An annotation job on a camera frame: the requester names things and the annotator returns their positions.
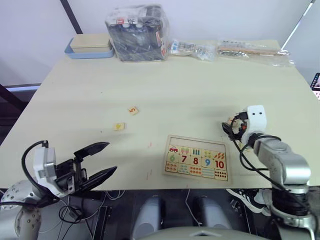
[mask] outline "plastic bag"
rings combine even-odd
[[[179,56],[191,55],[194,58],[212,62],[215,59],[215,49],[214,45],[202,45],[173,40],[170,53]]]
[[[169,22],[161,5],[119,7],[105,24],[121,61],[159,61],[167,57]]]
[[[288,67],[294,64],[288,58],[290,53],[287,50],[244,41],[221,41],[217,46],[217,54],[223,57],[239,58],[277,67]]]

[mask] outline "white wall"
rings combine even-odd
[[[0,84],[41,83],[75,34],[58,0],[0,0]]]
[[[291,52],[296,68],[311,84],[320,72],[320,0],[316,0],[285,49]]]
[[[171,35],[192,39],[275,39],[282,45],[311,0],[69,0],[84,33],[106,32],[108,10],[160,3]]]

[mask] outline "wooden puzzle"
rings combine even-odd
[[[164,173],[229,181],[227,157],[223,142],[169,135],[164,156]]]

